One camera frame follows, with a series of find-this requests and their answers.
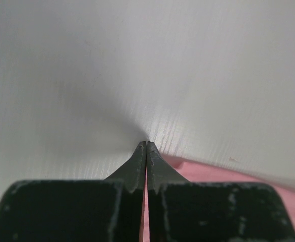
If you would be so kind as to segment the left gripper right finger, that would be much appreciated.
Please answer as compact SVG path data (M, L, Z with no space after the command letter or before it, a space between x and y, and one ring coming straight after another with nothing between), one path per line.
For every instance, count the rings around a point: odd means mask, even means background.
M147 143L151 241L295 241L276 190L256 182L191 182Z

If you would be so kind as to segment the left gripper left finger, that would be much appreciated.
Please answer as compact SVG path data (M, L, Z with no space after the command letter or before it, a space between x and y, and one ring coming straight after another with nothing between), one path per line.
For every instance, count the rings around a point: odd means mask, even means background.
M0 241L142 241L145 142L100 180L20 180L0 200Z

